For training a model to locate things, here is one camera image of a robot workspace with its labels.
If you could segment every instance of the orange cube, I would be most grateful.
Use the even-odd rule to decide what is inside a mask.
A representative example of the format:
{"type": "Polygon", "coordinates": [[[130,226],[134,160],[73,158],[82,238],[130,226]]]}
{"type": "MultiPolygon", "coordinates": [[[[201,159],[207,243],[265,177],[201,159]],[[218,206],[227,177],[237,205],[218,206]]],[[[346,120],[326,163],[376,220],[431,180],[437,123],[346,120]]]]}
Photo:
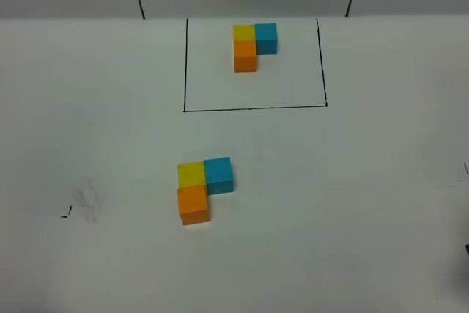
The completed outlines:
{"type": "Polygon", "coordinates": [[[257,71],[255,40],[235,40],[234,71],[236,73],[255,73],[257,71]]]}
{"type": "Polygon", "coordinates": [[[210,221],[207,186],[196,185],[177,190],[179,215],[184,225],[210,221]]]}

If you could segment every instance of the cube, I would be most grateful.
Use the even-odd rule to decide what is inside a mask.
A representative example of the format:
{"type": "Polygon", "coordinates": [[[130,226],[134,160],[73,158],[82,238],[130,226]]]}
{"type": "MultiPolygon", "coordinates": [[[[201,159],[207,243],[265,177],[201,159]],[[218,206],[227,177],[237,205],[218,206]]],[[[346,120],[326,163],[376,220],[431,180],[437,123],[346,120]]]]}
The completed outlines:
{"type": "Polygon", "coordinates": [[[277,54],[278,36],[276,23],[255,25],[256,51],[258,55],[277,54]]]}
{"type": "Polygon", "coordinates": [[[255,40],[235,40],[234,71],[236,73],[253,73],[257,71],[255,40]]]}
{"type": "Polygon", "coordinates": [[[254,25],[233,26],[233,40],[256,40],[254,25]]]}
{"type": "Polygon", "coordinates": [[[223,194],[235,190],[232,162],[229,157],[204,161],[208,194],[223,194]]]}
{"type": "Polygon", "coordinates": [[[177,190],[177,204],[183,225],[210,221],[205,185],[179,188],[177,190]]]}
{"type": "Polygon", "coordinates": [[[196,185],[205,185],[204,163],[180,164],[177,166],[177,176],[179,178],[179,187],[190,187],[196,185]]]}

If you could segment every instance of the white table surface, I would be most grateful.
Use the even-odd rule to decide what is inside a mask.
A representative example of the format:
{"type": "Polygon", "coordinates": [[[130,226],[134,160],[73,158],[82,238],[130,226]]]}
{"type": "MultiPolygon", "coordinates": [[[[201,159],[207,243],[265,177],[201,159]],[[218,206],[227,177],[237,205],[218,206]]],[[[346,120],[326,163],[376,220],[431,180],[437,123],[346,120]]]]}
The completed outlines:
{"type": "Polygon", "coordinates": [[[329,107],[183,113],[183,19],[0,22],[0,309],[466,312],[469,18],[319,23],[329,107]]]}

